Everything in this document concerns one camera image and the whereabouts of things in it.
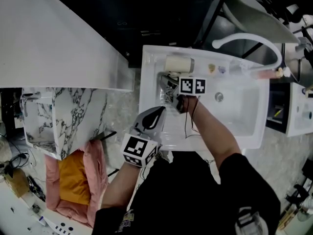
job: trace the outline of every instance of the sink drain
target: sink drain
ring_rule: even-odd
[[[224,99],[224,95],[221,93],[221,92],[217,92],[215,94],[215,100],[218,101],[218,102],[222,102]]]

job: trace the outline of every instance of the bottle cap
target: bottle cap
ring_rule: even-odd
[[[284,67],[283,68],[283,72],[284,72],[284,76],[285,77],[290,77],[291,76],[291,71],[290,71],[289,67]]]

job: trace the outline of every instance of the marble cabinet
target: marble cabinet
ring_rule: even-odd
[[[105,130],[102,89],[23,88],[26,143],[59,160]]]

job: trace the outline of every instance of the cylindrical roll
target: cylindrical roll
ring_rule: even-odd
[[[165,71],[192,73],[194,71],[195,60],[190,57],[166,56]]]

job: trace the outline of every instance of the person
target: person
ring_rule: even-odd
[[[280,201],[272,188],[196,97],[185,97],[184,107],[214,157],[221,184],[196,152],[173,152],[172,163],[158,156],[126,211],[140,168],[124,163],[104,193],[93,235],[275,234]]]

